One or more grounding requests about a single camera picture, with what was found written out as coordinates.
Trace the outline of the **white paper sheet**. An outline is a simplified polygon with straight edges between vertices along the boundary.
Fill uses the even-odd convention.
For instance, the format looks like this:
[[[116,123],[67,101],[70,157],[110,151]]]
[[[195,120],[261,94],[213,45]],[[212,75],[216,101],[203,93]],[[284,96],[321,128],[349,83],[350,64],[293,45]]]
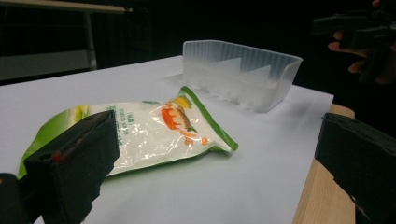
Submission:
[[[80,104],[163,101],[181,86],[171,57],[0,86],[0,172],[16,173],[37,130]],[[292,224],[330,94],[294,86],[267,113],[200,94],[238,144],[108,178],[84,224]]]

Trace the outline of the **white and green starch bag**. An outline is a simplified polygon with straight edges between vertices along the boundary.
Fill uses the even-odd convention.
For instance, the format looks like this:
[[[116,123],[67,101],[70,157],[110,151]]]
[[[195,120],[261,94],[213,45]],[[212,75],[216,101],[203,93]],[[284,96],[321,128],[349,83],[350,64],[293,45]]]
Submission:
[[[49,119],[21,158],[17,178],[26,176],[25,159],[90,115],[113,111],[120,155],[107,175],[191,158],[208,150],[235,151],[238,144],[213,120],[189,88],[167,102],[77,105]]]

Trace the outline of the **grey table with metal leg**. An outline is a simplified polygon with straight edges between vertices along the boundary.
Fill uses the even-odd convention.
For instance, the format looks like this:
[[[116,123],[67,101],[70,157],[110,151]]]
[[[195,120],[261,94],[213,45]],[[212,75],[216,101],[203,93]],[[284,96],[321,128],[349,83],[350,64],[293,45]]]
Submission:
[[[0,83],[95,70],[92,16],[132,10],[94,0],[0,0]]]

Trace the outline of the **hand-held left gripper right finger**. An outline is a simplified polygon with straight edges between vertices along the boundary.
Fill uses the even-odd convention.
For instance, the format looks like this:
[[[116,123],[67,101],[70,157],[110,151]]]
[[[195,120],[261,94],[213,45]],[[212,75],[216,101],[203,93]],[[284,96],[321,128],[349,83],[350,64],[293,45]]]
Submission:
[[[315,152],[354,202],[357,224],[396,224],[396,139],[356,119],[327,113]]]

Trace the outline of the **translucent plastic divided bin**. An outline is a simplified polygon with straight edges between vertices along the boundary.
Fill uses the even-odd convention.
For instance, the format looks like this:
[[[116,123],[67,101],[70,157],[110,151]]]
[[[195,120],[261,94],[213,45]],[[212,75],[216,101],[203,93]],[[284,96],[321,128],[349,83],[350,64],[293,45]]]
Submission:
[[[182,55],[185,84],[259,113],[284,100],[303,61],[220,40],[186,41]]]

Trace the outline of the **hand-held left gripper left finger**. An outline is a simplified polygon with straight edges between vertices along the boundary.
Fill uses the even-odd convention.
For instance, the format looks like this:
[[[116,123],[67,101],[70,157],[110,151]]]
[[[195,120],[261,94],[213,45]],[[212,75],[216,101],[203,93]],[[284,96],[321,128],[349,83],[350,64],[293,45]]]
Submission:
[[[45,224],[80,224],[119,157],[113,111],[82,119],[23,161],[32,188],[29,218]]]

